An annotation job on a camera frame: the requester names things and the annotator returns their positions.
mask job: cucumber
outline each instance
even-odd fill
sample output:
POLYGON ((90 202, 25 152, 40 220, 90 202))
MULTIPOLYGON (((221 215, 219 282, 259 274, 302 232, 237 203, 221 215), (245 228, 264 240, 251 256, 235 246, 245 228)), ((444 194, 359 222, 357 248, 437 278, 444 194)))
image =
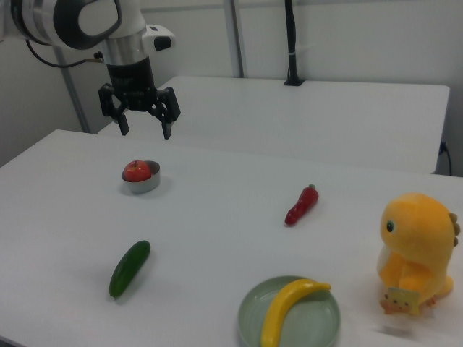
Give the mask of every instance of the cucumber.
POLYGON ((148 241, 139 241, 130 247, 113 272, 109 283, 109 295, 117 298, 124 293, 138 270, 147 260, 150 250, 151 245, 148 241))

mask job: wall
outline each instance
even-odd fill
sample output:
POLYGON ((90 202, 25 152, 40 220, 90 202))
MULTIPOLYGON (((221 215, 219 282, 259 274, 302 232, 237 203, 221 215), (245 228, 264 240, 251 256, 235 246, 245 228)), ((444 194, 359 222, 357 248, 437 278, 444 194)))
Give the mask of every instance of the wall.
MULTIPOLYGON (((52 48, 37 51, 54 59, 52 48)), ((24 40, 0 43, 0 125, 0 166, 55 129, 81 131, 61 71, 36 60, 24 40)))
MULTIPOLYGON (((238 76, 232 17, 226 15, 231 7, 222 0, 142 0, 141 4, 145 21, 167 27, 177 40, 175 47, 150 58, 156 87, 177 75, 238 76)), ((64 55, 71 62, 95 51, 64 51, 64 55)), ((97 133, 111 121, 101 115, 98 99, 98 89, 110 82, 106 66, 84 64, 70 73, 90 130, 97 133)))
MULTIPOLYGON (((463 1, 294 3, 301 77, 451 88, 443 138, 463 176, 463 1)), ((286 79, 283 1, 240 0, 238 8, 245 76, 286 79)), ((447 171, 441 156, 438 172, 447 171)))

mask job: green plate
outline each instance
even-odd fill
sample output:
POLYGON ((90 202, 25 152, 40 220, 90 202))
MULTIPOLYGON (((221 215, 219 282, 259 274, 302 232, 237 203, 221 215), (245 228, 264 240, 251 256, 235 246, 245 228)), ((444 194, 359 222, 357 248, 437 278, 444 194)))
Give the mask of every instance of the green plate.
MULTIPOLYGON (((239 335, 247 347, 260 347, 260 332, 275 295, 297 276, 262 282, 246 295, 238 311, 239 335)), ((317 291, 299 300, 286 314, 279 347, 329 347, 341 324, 338 304, 330 291, 317 291)))

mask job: banana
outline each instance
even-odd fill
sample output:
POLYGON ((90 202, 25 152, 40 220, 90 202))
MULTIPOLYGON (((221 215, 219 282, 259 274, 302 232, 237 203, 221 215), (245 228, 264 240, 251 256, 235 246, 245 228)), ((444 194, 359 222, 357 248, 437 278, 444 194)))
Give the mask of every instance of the banana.
POLYGON ((273 298, 262 326, 260 347, 278 347, 281 326, 289 309, 301 298, 315 291, 329 291, 331 286, 303 278, 285 285, 273 298))

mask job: red chili pepper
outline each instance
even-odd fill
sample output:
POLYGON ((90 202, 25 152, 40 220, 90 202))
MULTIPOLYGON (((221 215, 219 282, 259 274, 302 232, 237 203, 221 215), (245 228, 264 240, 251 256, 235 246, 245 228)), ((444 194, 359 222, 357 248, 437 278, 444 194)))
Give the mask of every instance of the red chili pepper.
POLYGON ((315 205, 317 200, 318 193, 313 184, 304 188, 299 200, 296 202, 296 205, 294 205, 294 207, 286 214, 284 222, 288 226, 293 226, 310 208, 313 207, 313 205, 315 205))

